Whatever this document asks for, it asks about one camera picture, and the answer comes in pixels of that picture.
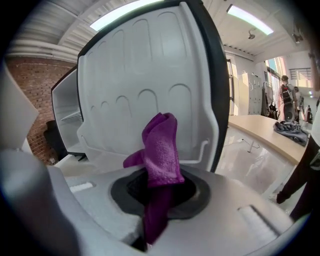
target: white ceiling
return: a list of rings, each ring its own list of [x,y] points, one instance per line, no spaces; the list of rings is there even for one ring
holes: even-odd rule
[[[100,16],[133,1],[44,0],[21,26],[7,55],[76,62],[78,52],[97,33],[90,28],[90,24]],[[265,58],[266,52],[284,42],[295,47],[290,33],[284,28],[290,24],[281,24],[275,18],[281,11],[277,0],[203,0],[203,4],[219,31],[222,43],[240,50],[250,59],[259,55]],[[227,14],[230,4],[264,21],[274,32],[265,35],[258,29],[254,30],[247,22]],[[248,39],[249,30],[255,39]]]

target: ceiling light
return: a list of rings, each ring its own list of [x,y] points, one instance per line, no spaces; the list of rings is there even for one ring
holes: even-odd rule
[[[90,27],[95,31],[99,31],[102,28],[104,28],[106,25],[110,24],[111,22],[115,21],[116,19],[120,18],[121,16],[135,9],[138,9],[140,7],[143,7],[155,2],[160,2],[160,1],[164,1],[164,0],[139,0],[139,1],[128,3],[102,16],[97,21],[92,23]]]
[[[274,31],[268,27],[266,24],[264,24],[260,19],[253,16],[252,14],[246,12],[245,10],[242,10],[234,5],[230,5],[228,10],[226,12],[232,16],[236,16],[240,18],[241,20],[244,20],[251,25],[255,26],[257,29],[261,30],[266,35],[270,35]]]

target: glossy white floor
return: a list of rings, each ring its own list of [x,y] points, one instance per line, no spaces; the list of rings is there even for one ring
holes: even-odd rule
[[[248,153],[250,142],[249,138],[238,133],[237,130],[228,128],[215,173],[238,180],[262,194],[276,179],[284,164],[256,143]],[[78,162],[79,158],[79,156],[68,155],[56,166],[61,169],[65,177],[99,173],[99,170],[88,160]],[[280,207],[289,214],[295,207],[302,191],[303,188]]]

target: purple towel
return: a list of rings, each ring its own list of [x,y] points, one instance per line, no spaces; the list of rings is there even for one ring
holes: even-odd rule
[[[150,201],[144,208],[143,224],[146,242],[151,245],[167,226],[173,195],[171,185],[185,181],[176,146],[177,125],[173,114],[157,114],[142,132],[145,149],[123,162],[124,168],[144,164],[148,171]]]

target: white plastic machine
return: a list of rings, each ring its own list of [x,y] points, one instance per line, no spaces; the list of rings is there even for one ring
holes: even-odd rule
[[[77,136],[100,174],[65,180],[60,169],[32,155],[0,153],[4,196],[54,254],[274,255],[304,223],[293,224],[253,190],[214,174],[227,131],[229,84],[218,32],[201,1],[160,1],[106,26],[79,54],[77,85],[83,117]],[[146,170],[122,162],[143,147],[141,132],[158,112],[178,120],[186,182],[166,229],[144,251],[136,242],[144,235]],[[10,182],[17,177],[24,182]]]

